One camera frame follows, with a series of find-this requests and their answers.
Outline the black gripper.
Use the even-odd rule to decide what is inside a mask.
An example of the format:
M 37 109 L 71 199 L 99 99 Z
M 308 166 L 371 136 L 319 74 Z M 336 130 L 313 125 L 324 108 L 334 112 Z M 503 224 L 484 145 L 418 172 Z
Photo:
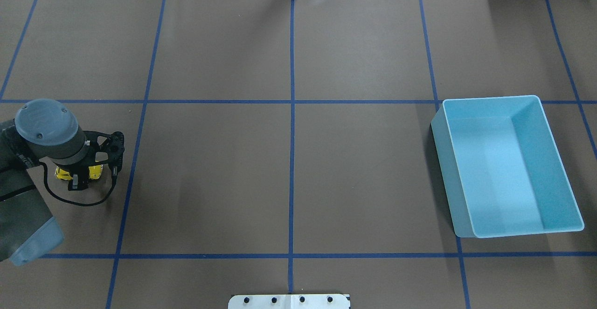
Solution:
M 88 141 L 88 152 L 84 164 L 88 167 L 106 165 L 111 175 L 118 175 L 122 170 L 125 152 L 125 137 L 122 132 L 110 135 L 95 131 L 84 132 Z M 88 172 L 70 172 L 71 180 L 68 182 L 69 192 L 81 192 L 89 186 Z

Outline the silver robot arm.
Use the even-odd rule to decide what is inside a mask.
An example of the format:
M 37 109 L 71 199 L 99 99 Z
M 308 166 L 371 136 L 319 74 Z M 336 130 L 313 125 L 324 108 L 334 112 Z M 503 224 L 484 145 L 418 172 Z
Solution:
M 43 186 L 64 203 L 91 207 L 104 203 L 117 185 L 122 170 L 125 137 L 83 130 L 76 116 L 61 102 L 40 98 L 21 106 L 15 118 L 1 123 L 0 234 L 1 260 L 21 266 L 60 245 L 62 229 L 28 170 L 43 168 Z M 90 181 L 109 167 L 111 187 L 99 201 L 82 203 L 58 196 L 49 187 L 49 169 L 43 158 L 57 167 L 70 192 L 86 190 Z

